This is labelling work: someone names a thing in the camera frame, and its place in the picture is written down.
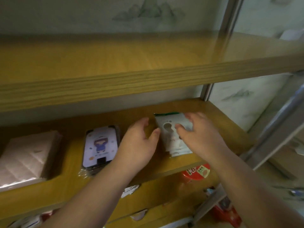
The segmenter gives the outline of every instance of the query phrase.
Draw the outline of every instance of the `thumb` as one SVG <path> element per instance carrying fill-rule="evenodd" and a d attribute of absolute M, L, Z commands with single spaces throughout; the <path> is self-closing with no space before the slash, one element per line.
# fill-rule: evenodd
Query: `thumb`
<path fill-rule="evenodd" d="M 175 124 L 176 132 L 180 136 L 182 140 L 191 133 L 190 131 L 186 130 L 181 124 Z"/>
<path fill-rule="evenodd" d="M 150 135 L 149 141 L 150 141 L 152 144 L 155 144 L 155 146 L 156 146 L 160 134 L 161 134 L 160 128 L 156 128 L 156 129 L 152 132 L 152 134 Z"/>

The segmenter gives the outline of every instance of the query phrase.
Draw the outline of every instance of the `stack of packets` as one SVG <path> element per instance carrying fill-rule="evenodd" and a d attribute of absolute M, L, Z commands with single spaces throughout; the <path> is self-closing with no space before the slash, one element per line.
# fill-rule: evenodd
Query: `stack of packets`
<path fill-rule="evenodd" d="M 165 149 L 171 157 L 192 153 L 176 132 L 175 124 L 179 123 L 186 130 L 192 130 L 192 123 L 186 119 L 183 113 L 172 112 L 166 114 L 154 114 L 156 124 L 161 129 L 161 138 Z"/>
<path fill-rule="evenodd" d="M 61 138 L 50 131 L 10 139 L 0 157 L 0 192 L 47 180 Z"/>
<path fill-rule="evenodd" d="M 139 187 L 139 185 L 130 186 L 130 187 L 125 188 L 125 191 L 121 195 L 121 198 L 124 198 L 125 196 L 134 193 L 134 191 L 136 191 L 138 189 L 138 187 Z"/>
<path fill-rule="evenodd" d="M 118 126 L 104 126 L 87 131 L 82 167 L 89 175 L 97 174 L 113 160 L 119 143 Z"/>

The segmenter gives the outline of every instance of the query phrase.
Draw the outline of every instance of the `right hand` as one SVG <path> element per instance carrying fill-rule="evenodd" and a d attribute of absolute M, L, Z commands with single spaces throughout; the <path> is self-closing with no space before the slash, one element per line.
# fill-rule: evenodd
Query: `right hand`
<path fill-rule="evenodd" d="M 185 113 L 192 122 L 193 131 L 187 131 L 181 124 L 175 124 L 176 131 L 188 148 L 207 162 L 215 154 L 229 150 L 212 122 L 201 112 Z"/>

